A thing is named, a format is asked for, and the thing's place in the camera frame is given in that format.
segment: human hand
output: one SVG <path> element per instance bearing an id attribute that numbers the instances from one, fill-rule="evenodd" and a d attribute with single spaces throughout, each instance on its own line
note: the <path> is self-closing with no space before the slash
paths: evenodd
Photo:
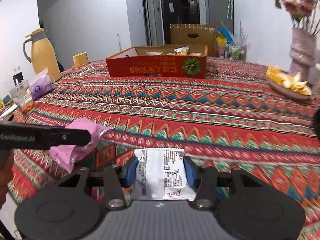
<path id="1" fill-rule="evenodd" d="M 7 162 L 4 164 L 2 170 L 0 170 L 0 209 L 5 203 L 6 194 L 8 193 L 8 182 L 13 179 L 13 172 L 11 170 L 14 163 L 13 150 L 7 159 Z"/>

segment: glass of water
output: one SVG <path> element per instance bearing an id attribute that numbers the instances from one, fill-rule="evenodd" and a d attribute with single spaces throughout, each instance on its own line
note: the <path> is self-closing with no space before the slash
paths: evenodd
<path id="1" fill-rule="evenodd" d="M 18 106 L 21 113 L 26 116 L 34 110 L 34 102 L 28 80 L 23 80 L 9 91 L 12 101 Z"/>

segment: pink flower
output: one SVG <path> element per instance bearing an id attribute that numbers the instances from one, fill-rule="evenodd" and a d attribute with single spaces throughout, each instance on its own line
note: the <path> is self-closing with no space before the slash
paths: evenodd
<path id="1" fill-rule="evenodd" d="M 299 14 L 300 6 L 297 0 L 282 0 L 285 9 L 291 14 Z"/>
<path id="2" fill-rule="evenodd" d="M 310 16 L 315 9 L 316 0 L 300 0 L 300 14 L 303 16 Z"/>

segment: flower vase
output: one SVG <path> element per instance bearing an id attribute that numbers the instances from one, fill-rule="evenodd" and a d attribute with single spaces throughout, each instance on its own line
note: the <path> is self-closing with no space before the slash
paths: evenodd
<path id="1" fill-rule="evenodd" d="M 316 36 L 303 29 L 293 28 L 292 45 L 289 54 L 292 58 L 292 63 L 289 75 L 295 76 L 300 72 L 301 81 L 308 80 L 310 68 L 315 66 L 316 43 Z"/>

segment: brown chair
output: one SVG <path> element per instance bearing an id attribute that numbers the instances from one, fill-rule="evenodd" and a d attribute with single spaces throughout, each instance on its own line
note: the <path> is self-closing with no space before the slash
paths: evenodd
<path id="1" fill-rule="evenodd" d="M 216 29 L 217 27 L 215 25 L 171 24 L 171 43 L 207 45 L 208 56 L 215 56 Z"/>

